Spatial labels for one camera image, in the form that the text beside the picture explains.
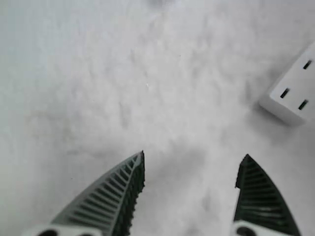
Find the power outlet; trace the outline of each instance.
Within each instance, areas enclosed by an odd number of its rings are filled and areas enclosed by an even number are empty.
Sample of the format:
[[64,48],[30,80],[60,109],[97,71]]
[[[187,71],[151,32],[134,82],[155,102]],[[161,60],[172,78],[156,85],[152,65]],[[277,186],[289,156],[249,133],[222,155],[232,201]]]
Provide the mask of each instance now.
[[259,104],[291,125],[315,117],[315,43],[279,77]]

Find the screw hole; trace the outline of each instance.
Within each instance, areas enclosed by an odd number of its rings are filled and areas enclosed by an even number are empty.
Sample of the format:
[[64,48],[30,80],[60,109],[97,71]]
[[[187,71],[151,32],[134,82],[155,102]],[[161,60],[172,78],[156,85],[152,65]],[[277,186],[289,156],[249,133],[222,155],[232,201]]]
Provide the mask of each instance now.
[[56,230],[45,230],[41,232],[38,236],[57,236],[58,233]]
[[236,233],[240,236],[256,236],[255,231],[247,227],[239,227]]

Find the white surface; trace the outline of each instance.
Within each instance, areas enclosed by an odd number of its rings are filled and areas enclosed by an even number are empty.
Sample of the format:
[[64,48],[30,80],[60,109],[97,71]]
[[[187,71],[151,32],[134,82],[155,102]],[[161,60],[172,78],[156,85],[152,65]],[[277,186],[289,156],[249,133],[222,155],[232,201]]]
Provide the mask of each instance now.
[[[268,89],[259,103],[288,124],[302,124],[315,117],[315,43],[310,45]],[[300,105],[308,103],[300,110]]]
[[142,149],[132,235],[228,235],[246,153],[314,235],[314,123],[256,104],[314,22],[312,0],[1,1],[0,235]]

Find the outlet slot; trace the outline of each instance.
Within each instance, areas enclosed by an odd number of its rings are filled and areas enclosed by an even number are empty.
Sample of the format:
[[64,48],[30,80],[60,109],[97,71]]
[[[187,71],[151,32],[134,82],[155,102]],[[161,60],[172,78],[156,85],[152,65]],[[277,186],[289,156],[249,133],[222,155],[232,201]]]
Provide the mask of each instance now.
[[312,63],[312,60],[309,60],[309,61],[305,64],[305,66],[303,67],[303,69],[306,70],[307,67],[309,67],[311,63]]
[[302,102],[302,104],[299,106],[299,110],[302,110],[308,102],[309,102],[309,101],[305,99],[305,100]]
[[286,88],[285,91],[281,94],[280,98],[284,98],[289,91],[290,91],[290,89]]

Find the white fabric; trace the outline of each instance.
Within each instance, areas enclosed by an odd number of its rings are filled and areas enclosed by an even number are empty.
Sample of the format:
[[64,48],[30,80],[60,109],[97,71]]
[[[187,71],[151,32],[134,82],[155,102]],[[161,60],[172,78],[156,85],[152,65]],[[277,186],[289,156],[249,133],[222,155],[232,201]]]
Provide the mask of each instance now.
[[142,149],[132,235],[227,235],[246,153],[314,235],[315,125],[256,104],[314,22],[312,0],[2,0],[0,235]]

